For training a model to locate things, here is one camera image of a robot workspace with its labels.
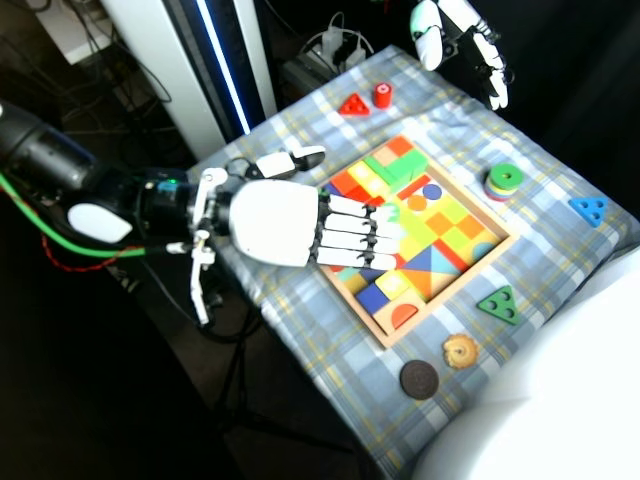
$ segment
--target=robotic hand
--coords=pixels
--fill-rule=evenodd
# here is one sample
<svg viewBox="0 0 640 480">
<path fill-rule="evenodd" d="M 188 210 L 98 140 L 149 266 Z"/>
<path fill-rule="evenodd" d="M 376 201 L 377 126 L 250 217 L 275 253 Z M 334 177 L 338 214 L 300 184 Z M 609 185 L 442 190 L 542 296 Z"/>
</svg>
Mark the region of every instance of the robotic hand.
<svg viewBox="0 0 640 480">
<path fill-rule="evenodd" d="M 206 169 L 198 185 L 176 170 L 148 169 L 134 177 L 0 100 L 0 183 L 16 205 L 28 203 L 67 239 L 105 248 L 143 243 L 147 254 L 191 252 L 191 298 L 201 325 L 212 322 L 200 273 L 215 262 L 216 234 L 276 265 L 395 268 L 403 231 L 391 221 L 394 207 L 279 180 L 315 167 L 324 156 L 323 147 L 304 147 L 249 162 L 247 183 L 235 193 L 225 190 L 223 168 Z"/>
<path fill-rule="evenodd" d="M 459 46 L 473 66 L 491 109 L 506 108 L 506 64 L 494 45 L 499 35 L 466 0 L 422 0 L 411 12 L 410 29 L 420 62 L 427 70 L 438 68 L 457 53 Z"/>
</svg>

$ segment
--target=wooden puzzle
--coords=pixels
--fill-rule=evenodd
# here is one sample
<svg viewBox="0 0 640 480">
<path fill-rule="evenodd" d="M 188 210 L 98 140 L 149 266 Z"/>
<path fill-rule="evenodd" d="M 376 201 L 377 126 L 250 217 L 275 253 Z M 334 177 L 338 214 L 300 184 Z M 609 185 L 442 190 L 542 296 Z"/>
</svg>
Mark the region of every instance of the wooden puzzle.
<svg viewBox="0 0 640 480">
<path fill-rule="evenodd" d="M 406 236 L 396 255 L 396 270 L 322 268 L 385 347 L 427 318 L 517 238 L 403 136 L 337 173 L 324 188 L 370 205 L 397 208 Z"/>
</svg>

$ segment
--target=tablecloth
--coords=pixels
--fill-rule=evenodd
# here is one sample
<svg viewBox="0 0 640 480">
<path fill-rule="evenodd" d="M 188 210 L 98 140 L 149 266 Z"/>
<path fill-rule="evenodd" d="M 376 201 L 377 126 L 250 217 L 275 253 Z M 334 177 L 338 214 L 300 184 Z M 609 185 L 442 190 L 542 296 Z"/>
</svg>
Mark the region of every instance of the tablecloth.
<svg viewBox="0 0 640 480">
<path fill-rule="evenodd" d="M 393 105 L 373 107 L 375 84 L 393 85 Z M 337 109 L 353 92 L 371 105 L 366 117 Z M 393 348 L 384 350 L 316 266 L 280 268 L 240 254 L 228 240 L 221 253 L 264 319 L 293 352 L 386 475 L 400 476 L 425 444 L 469 397 L 524 345 L 580 284 L 614 252 L 640 242 L 640 225 L 609 200 L 602 225 L 592 228 L 568 205 L 602 196 L 594 186 L 437 73 L 388 47 L 201 162 L 190 172 L 242 155 L 256 159 L 280 148 L 320 144 L 324 163 L 294 181 L 320 185 L 377 145 L 403 133 L 446 167 L 481 201 L 520 232 L 520 239 Z M 482 193 L 488 168 L 516 164 L 526 175 L 505 204 Z M 523 321 L 511 326 L 476 308 L 510 284 Z M 477 364 L 454 371 L 442 355 L 453 333 L 481 347 Z M 416 401 L 398 381 L 402 366 L 422 359 L 439 373 L 438 393 Z"/>
</svg>

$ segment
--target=red cylinder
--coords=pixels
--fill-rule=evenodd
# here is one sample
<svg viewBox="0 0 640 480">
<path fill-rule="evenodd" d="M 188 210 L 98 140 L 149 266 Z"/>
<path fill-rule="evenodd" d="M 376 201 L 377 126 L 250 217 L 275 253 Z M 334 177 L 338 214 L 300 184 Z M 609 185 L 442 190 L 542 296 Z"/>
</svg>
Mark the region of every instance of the red cylinder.
<svg viewBox="0 0 640 480">
<path fill-rule="evenodd" d="M 388 83 L 379 83 L 373 89 L 373 104 L 378 108 L 387 108 L 391 105 L 393 88 Z"/>
</svg>

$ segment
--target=red triangle toy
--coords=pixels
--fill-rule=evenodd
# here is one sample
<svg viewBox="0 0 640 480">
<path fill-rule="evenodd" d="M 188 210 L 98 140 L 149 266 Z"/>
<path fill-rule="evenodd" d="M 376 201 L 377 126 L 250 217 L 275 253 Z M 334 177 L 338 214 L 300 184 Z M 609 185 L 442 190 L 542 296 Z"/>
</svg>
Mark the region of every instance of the red triangle toy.
<svg viewBox="0 0 640 480">
<path fill-rule="evenodd" d="M 347 98 L 347 101 L 342 104 L 338 112 L 340 115 L 369 115 L 371 113 L 367 104 L 357 93 Z"/>
</svg>

